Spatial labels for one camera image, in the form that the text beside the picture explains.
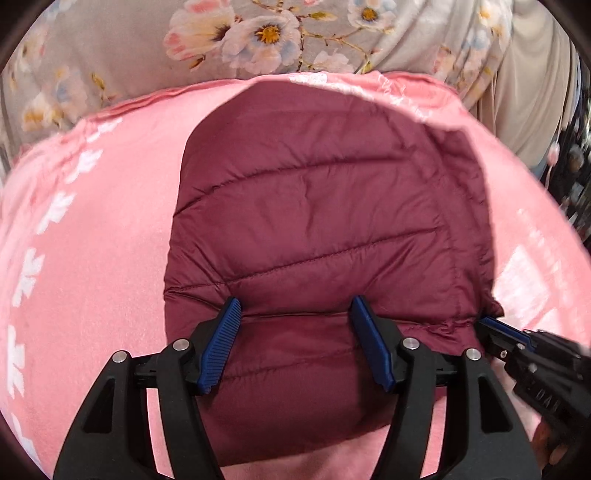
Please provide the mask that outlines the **person's right hand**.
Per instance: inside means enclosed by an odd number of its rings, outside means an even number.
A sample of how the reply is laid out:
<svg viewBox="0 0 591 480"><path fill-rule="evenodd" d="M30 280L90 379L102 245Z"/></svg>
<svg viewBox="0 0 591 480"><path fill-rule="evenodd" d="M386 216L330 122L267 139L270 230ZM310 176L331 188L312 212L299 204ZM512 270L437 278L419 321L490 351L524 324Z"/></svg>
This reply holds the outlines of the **person's right hand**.
<svg viewBox="0 0 591 480"><path fill-rule="evenodd" d="M558 464L569 449L568 445L558 445L556 443L554 431L544 420L541 420L538 424L531 445L541 469L544 469L547 465Z"/></svg>

